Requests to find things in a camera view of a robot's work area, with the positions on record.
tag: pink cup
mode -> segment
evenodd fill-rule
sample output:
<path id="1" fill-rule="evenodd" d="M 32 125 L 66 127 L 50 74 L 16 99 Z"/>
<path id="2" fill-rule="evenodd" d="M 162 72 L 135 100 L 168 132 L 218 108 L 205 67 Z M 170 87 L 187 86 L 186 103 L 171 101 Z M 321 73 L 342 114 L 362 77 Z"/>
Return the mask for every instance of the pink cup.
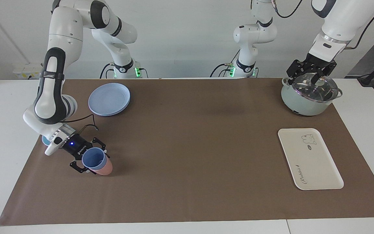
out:
<path id="1" fill-rule="evenodd" d="M 112 163 L 105 152 L 98 147 L 93 147 L 83 154 L 82 163 L 91 171 L 99 175 L 109 175 L 112 172 Z"/>

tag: brown tablecloth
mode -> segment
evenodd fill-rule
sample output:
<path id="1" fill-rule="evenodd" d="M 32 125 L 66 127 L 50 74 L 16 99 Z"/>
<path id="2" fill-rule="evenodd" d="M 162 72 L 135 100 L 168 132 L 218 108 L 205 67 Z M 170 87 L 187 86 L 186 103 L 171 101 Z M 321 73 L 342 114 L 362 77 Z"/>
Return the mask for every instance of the brown tablecloth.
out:
<path id="1" fill-rule="evenodd" d="M 374 175 L 334 106 L 295 115 L 279 79 L 67 80 L 63 93 L 79 103 L 73 119 L 90 114 L 89 95 L 110 82 L 129 88 L 130 104 L 96 117 L 100 130 L 82 136 L 107 144 L 112 174 L 79 174 L 71 155 L 45 156 L 38 140 L 0 225 L 374 217 Z M 309 127 L 321 132 L 343 189 L 294 185 L 277 133 Z"/>

